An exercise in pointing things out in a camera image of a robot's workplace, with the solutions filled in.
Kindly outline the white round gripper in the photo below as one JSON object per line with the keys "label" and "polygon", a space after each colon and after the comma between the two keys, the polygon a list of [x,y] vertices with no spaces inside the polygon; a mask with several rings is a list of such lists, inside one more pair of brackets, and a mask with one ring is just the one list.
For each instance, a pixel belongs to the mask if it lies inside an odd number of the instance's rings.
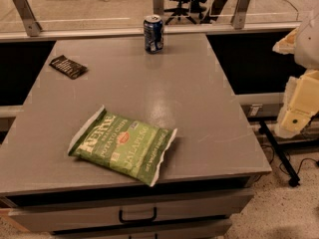
{"label": "white round gripper", "polygon": [[275,43],[272,51],[287,55],[294,53],[295,62],[307,70],[299,78],[290,77],[283,96],[275,133],[291,138],[301,132],[319,113],[319,10],[309,16],[284,38]]}

